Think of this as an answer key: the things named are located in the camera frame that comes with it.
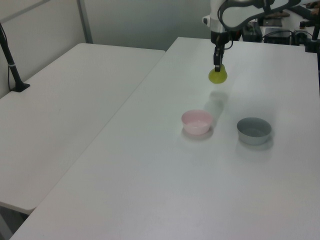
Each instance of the white surface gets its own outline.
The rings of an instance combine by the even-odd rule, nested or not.
[[[318,240],[317,56],[235,42],[215,85],[213,50],[178,38],[12,240]],[[214,131],[186,135],[190,109],[211,112]],[[272,141],[238,140],[250,116]]]
[[[163,54],[82,43],[0,99],[0,205],[37,207]]]
[[[85,42],[77,0],[50,0],[2,26],[22,81]],[[5,55],[0,50],[0,98],[9,92],[7,68]]]
[[[179,36],[210,38],[209,0],[83,0],[93,43],[167,50]]]

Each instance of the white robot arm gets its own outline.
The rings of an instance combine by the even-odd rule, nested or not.
[[[215,44],[213,63],[220,72],[229,31],[237,31],[250,20],[281,10],[314,2],[315,0],[211,0],[211,13],[202,21],[210,27],[211,42]]]

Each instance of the green ball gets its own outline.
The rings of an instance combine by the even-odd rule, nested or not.
[[[212,69],[209,73],[209,80],[214,84],[222,84],[227,80],[228,74],[226,72],[225,66],[222,64],[220,71],[215,71]]]

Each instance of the table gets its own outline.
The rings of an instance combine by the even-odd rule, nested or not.
[[[179,37],[12,240],[319,239],[317,56],[235,42],[215,85],[213,51]],[[214,128],[185,133],[190,109]],[[267,120],[272,139],[240,142],[244,117]]]
[[[82,43],[0,99],[0,206],[30,214],[163,55]]]

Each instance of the wall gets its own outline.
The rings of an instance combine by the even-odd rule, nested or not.
[[[77,0],[50,0],[2,26],[22,81],[85,42]],[[9,92],[7,67],[0,50],[0,98]]]
[[[177,37],[210,38],[210,0],[84,0],[93,43],[167,50]]]

